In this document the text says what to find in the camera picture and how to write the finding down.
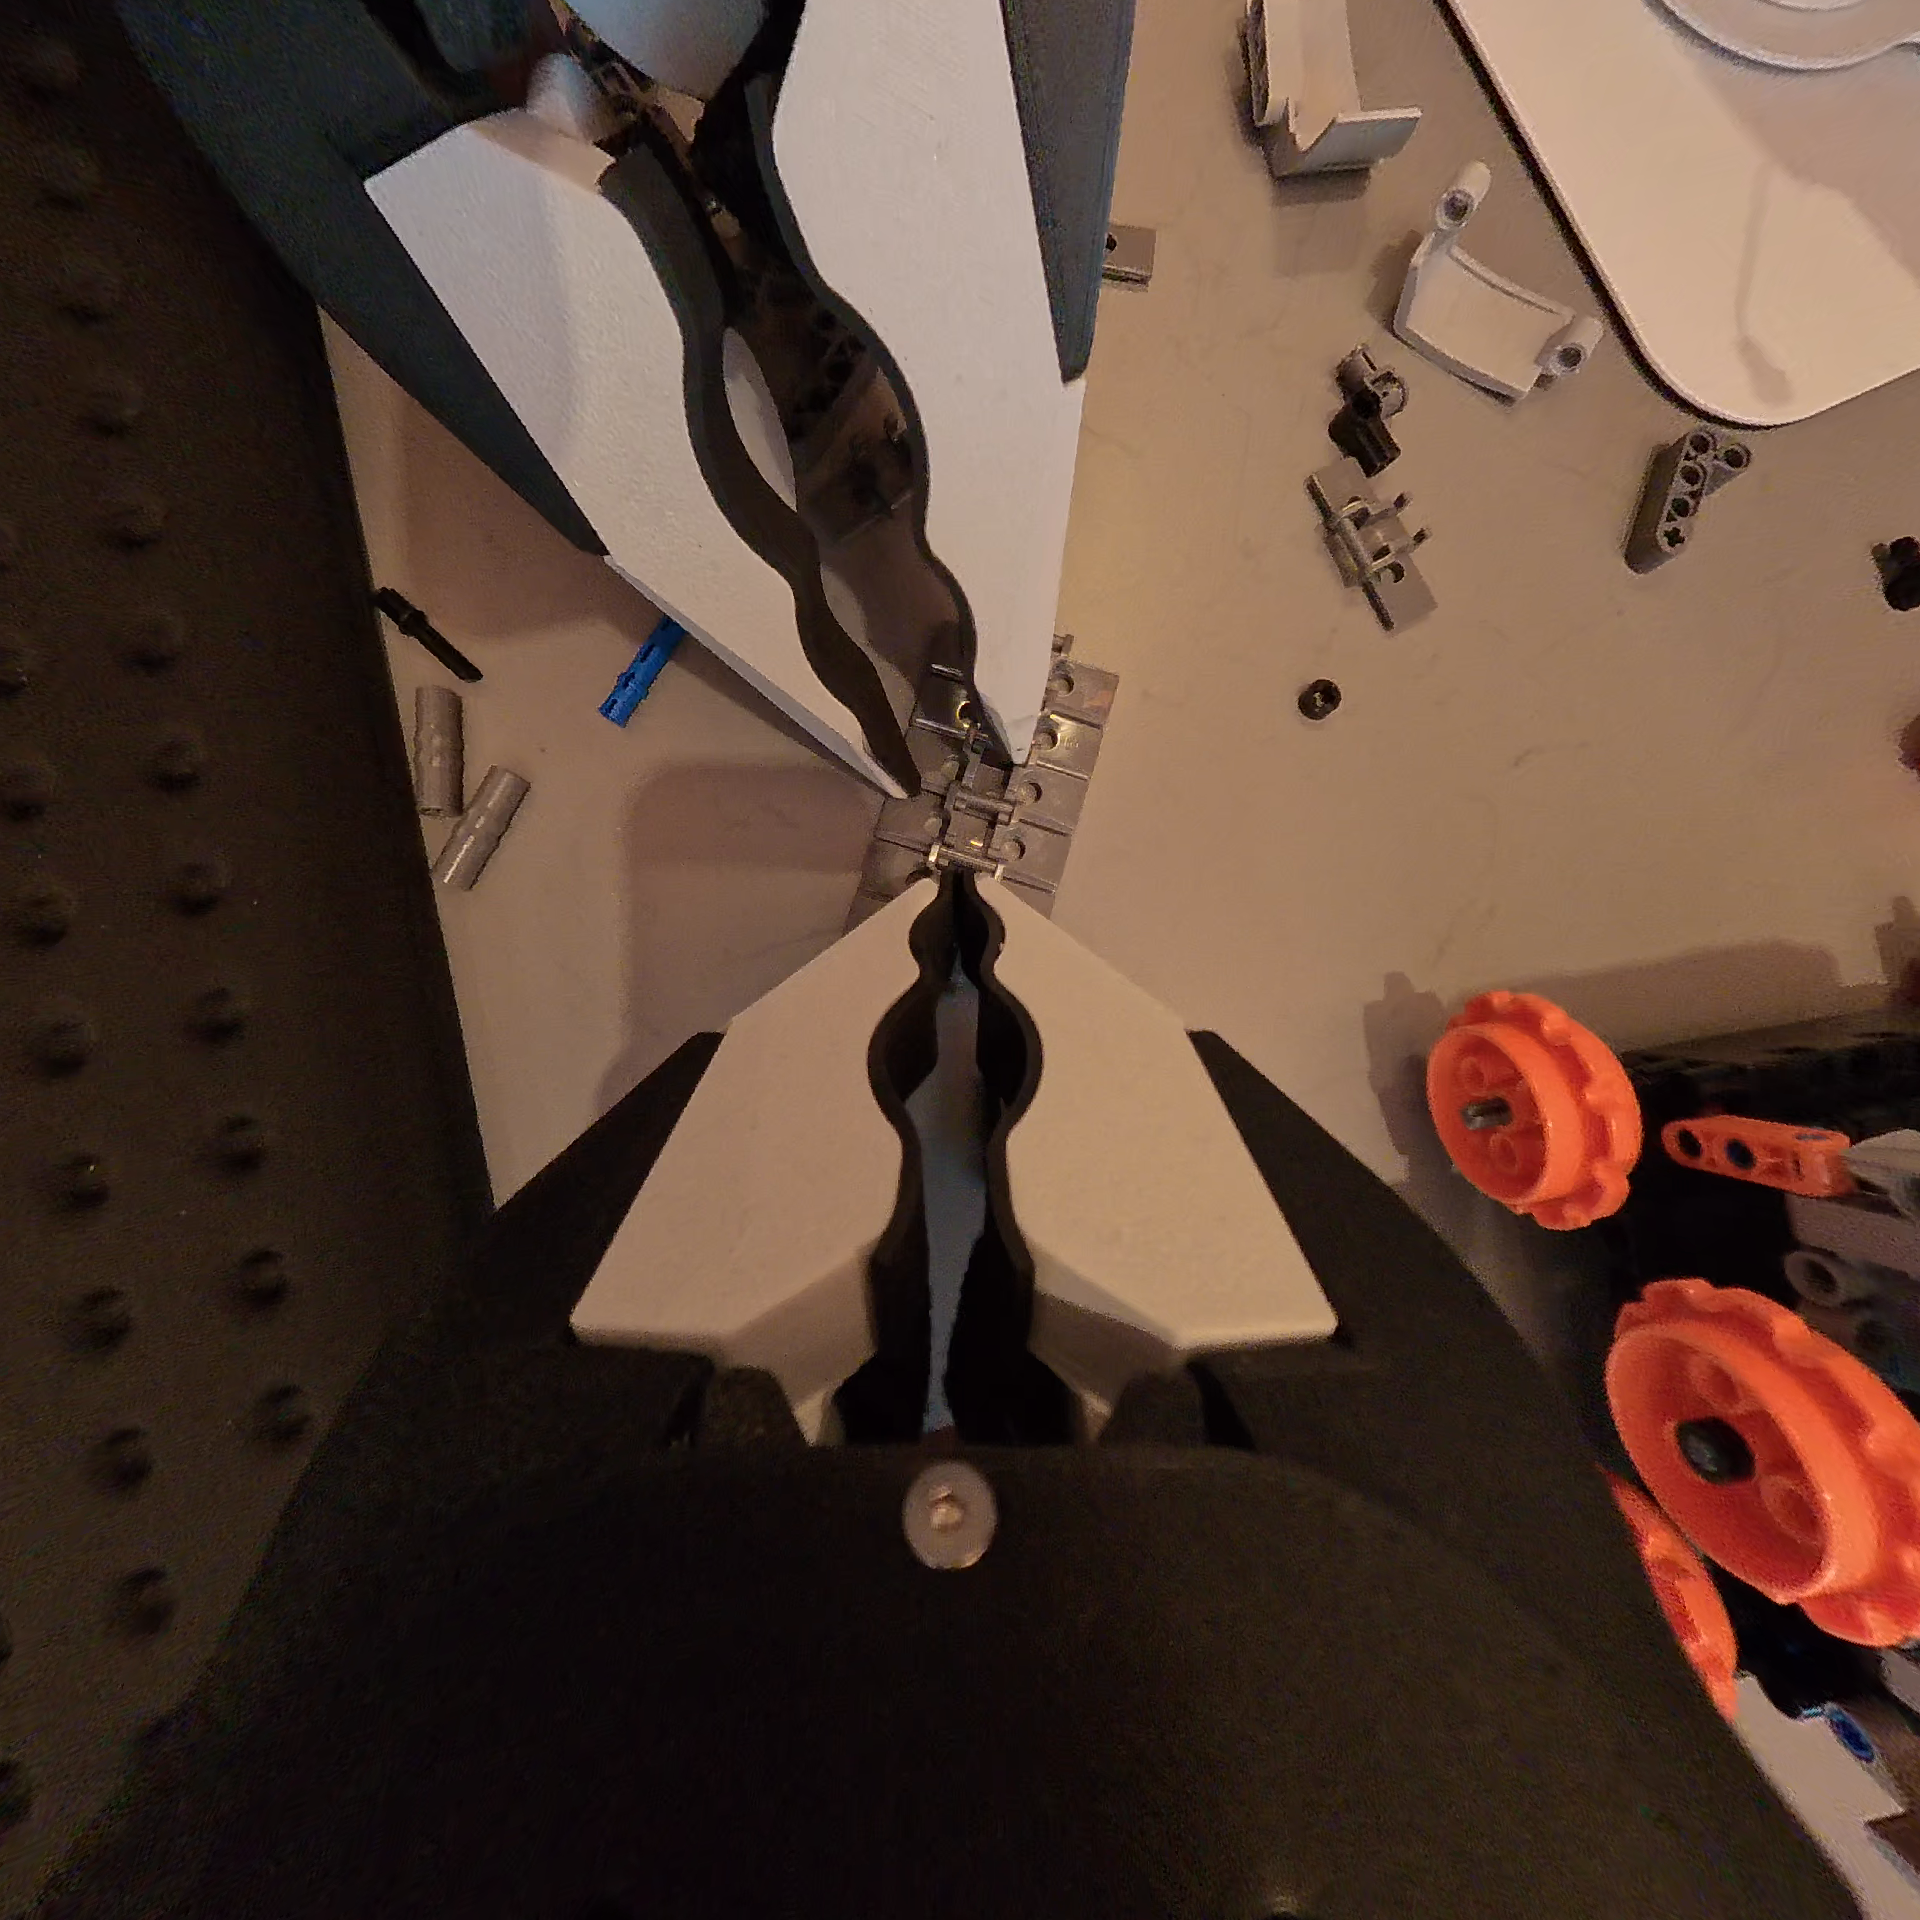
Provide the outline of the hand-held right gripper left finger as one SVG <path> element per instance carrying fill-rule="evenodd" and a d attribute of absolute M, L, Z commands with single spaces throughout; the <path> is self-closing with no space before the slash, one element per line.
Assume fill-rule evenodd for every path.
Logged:
<path fill-rule="evenodd" d="M 859 1367 L 902 1147 L 870 1047 L 921 977 L 913 884 L 735 1014 L 581 1298 L 587 1344 L 731 1367 Z"/>

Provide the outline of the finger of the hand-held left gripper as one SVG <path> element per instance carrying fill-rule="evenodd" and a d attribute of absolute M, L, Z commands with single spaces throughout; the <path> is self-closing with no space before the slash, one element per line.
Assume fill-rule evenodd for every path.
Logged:
<path fill-rule="evenodd" d="M 818 745 L 913 796 L 888 688 L 733 418 L 728 305 L 659 156 L 472 119 L 366 194 L 608 563 Z"/>
<path fill-rule="evenodd" d="M 1002 7 L 806 1 L 772 166 L 913 414 L 923 548 L 970 620 L 981 714 L 1038 722 L 1083 382 L 1059 368 Z"/>

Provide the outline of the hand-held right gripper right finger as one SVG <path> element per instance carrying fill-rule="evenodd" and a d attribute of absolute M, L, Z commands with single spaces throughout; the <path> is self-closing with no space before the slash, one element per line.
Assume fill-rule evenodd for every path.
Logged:
<path fill-rule="evenodd" d="M 1021 902 L 978 889 L 990 983 L 1036 1035 L 1004 1144 L 1047 1367 L 1175 1367 L 1322 1341 L 1336 1312 L 1179 1017 Z"/>

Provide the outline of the black grey toy robot vehicle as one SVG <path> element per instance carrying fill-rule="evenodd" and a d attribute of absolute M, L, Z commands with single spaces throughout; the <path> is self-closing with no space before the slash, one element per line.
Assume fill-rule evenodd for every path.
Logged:
<path fill-rule="evenodd" d="M 1668 1280 L 1760 1294 L 1916 1416 L 1916 1056 L 1913 1014 L 1632 1052 L 1643 1157 L 1602 1228 L 1620 1307 Z M 1866 1842 L 1913 1886 L 1916 1640 L 1832 1637 L 1692 1548 L 1734 1622 L 1740 1671 L 1781 1713 L 1825 1722 L 1890 1797 Z"/>

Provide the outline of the long black toy pin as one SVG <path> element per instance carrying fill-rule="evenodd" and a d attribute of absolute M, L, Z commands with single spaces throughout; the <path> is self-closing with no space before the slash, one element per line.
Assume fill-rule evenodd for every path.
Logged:
<path fill-rule="evenodd" d="M 393 625 L 396 634 L 411 640 L 456 682 L 477 684 L 484 680 L 481 668 L 441 634 L 431 617 L 399 589 L 388 586 L 374 587 L 371 606 Z"/>

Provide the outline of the small blue toy brick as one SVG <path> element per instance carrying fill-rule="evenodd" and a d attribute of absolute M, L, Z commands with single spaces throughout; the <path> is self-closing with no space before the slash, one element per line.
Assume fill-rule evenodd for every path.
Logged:
<path fill-rule="evenodd" d="M 627 665 L 615 676 L 596 712 L 608 723 L 625 728 L 650 697 L 659 673 L 674 660 L 686 631 L 670 615 L 658 617 Z"/>

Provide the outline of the orange toy gear wheel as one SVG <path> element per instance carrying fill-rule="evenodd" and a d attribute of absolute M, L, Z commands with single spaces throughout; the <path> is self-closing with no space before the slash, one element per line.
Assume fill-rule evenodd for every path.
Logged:
<path fill-rule="evenodd" d="M 1616 1052 L 1558 1002 L 1465 1000 L 1427 1049 L 1423 1086 L 1452 1165 L 1505 1211 L 1579 1232 L 1624 1205 L 1642 1108 Z"/>
<path fill-rule="evenodd" d="M 1725 1722 L 1735 1722 L 1740 1643 L 1714 1574 L 1692 1542 L 1642 1489 L 1612 1471 L 1604 1479 L 1680 1651 L 1716 1712 Z"/>
<path fill-rule="evenodd" d="M 1862 1359 L 1762 1294 L 1668 1277 L 1620 1307 L 1602 1381 L 1643 1487 L 1716 1568 L 1836 1640 L 1916 1640 L 1917 1423 Z"/>

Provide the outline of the light grey toy block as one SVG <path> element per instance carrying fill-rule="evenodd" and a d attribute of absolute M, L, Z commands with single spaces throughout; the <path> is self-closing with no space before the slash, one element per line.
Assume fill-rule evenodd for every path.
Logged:
<path fill-rule="evenodd" d="M 1275 180 L 1367 174 L 1423 119 L 1419 105 L 1362 103 L 1346 1 L 1248 1 L 1239 48 L 1249 121 Z"/>

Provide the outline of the dark grey small toy pieces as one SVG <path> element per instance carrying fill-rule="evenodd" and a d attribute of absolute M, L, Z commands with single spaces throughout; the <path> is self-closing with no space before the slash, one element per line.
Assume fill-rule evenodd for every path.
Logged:
<path fill-rule="evenodd" d="M 1427 532 L 1408 520 L 1408 495 L 1386 484 L 1402 446 L 1393 422 L 1403 414 L 1402 373 L 1355 346 L 1333 368 L 1340 405 L 1328 420 L 1336 455 L 1308 474 L 1308 495 L 1347 586 L 1362 592 L 1386 631 L 1423 620 L 1436 599 L 1416 562 Z"/>

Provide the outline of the light grey angled toy piece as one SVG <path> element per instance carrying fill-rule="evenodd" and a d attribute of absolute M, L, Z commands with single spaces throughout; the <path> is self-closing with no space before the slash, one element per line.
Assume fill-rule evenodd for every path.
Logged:
<path fill-rule="evenodd" d="M 1472 160 L 1438 195 L 1408 259 L 1390 326 L 1430 364 L 1496 398 L 1519 401 L 1582 371 L 1606 326 L 1500 276 L 1464 249 L 1461 237 L 1490 185 L 1488 163 Z"/>

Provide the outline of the black dimpled mat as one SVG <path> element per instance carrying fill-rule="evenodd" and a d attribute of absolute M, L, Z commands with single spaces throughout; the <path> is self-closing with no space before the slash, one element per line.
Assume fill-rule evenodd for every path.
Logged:
<path fill-rule="evenodd" d="M 4 3 L 4 1916 L 486 1204 L 321 324 Z"/>

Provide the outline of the dark grey toy beam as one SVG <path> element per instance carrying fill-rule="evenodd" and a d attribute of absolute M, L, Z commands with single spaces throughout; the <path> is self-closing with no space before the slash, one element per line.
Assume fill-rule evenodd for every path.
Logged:
<path fill-rule="evenodd" d="M 1707 423 L 1695 423 L 1660 446 L 1643 472 L 1621 541 L 1626 568 L 1650 574 L 1682 554 L 1705 501 L 1752 464 L 1749 440 Z"/>

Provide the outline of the wooden book stand white base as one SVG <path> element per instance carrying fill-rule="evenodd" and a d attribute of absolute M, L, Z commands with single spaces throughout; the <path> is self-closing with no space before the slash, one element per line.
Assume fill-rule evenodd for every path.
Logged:
<path fill-rule="evenodd" d="M 1916 371 L 1916 3 L 1449 13 L 1676 398 L 1781 426 Z"/>

